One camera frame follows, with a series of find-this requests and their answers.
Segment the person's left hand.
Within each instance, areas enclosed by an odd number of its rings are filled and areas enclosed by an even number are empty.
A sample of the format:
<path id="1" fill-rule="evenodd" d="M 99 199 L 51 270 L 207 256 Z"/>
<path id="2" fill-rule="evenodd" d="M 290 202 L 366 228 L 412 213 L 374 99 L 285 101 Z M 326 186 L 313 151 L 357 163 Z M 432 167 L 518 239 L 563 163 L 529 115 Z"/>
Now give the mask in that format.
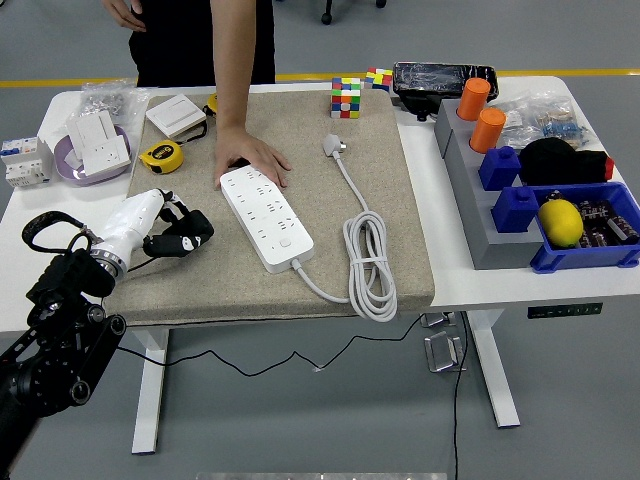
<path id="1" fill-rule="evenodd" d="M 291 164 L 285 156 L 264 141 L 250 135 L 244 127 L 217 127 L 214 184 L 239 160 L 246 160 L 279 188 L 286 188 Z"/>

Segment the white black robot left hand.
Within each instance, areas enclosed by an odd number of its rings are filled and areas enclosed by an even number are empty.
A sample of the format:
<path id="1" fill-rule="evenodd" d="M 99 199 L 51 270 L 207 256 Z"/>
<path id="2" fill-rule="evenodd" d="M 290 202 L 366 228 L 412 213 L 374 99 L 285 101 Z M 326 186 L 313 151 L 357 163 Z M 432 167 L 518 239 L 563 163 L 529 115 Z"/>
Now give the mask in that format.
<path id="1" fill-rule="evenodd" d="M 172 191 L 152 189 L 124 200 L 109 216 L 91 255 L 114 268 L 130 268 L 141 249 L 150 258 L 182 258 L 214 235 L 210 221 Z"/>

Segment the person's right hand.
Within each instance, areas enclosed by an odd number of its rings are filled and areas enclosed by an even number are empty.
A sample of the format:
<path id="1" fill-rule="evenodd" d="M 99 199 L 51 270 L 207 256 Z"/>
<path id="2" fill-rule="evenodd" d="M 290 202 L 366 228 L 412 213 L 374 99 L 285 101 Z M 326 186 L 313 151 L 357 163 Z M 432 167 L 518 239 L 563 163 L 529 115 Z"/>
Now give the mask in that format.
<path id="1" fill-rule="evenodd" d="M 101 0 L 101 5 L 120 27 L 132 32 L 146 31 L 145 23 L 139 18 L 143 12 L 140 0 Z"/>

